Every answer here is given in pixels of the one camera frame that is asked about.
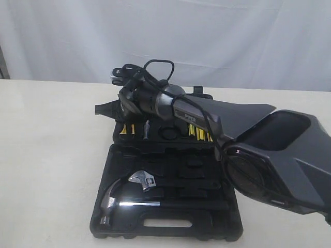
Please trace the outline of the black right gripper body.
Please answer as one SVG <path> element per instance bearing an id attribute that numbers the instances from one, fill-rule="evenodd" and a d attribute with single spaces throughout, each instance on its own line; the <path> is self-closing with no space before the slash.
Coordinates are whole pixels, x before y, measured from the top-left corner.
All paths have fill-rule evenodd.
<path id="1" fill-rule="evenodd" d="M 126 121 L 143 121 L 156 116 L 157 94 L 155 89 L 145 85 L 135 89 L 123 87 L 118 93 L 123 118 Z"/>

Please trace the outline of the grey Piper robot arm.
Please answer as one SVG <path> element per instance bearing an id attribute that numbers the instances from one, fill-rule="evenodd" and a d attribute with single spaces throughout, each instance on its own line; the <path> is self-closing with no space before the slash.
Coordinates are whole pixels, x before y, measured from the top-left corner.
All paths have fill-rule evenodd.
<path id="1" fill-rule="evenodd" d="M 95 107 L 122 123 L 180 119 L 209 134 L 231 184 L 259 202 L 330 221 L 330 136 L 310 114 L 198 97 L 173 84 L 127 83 Z"/>

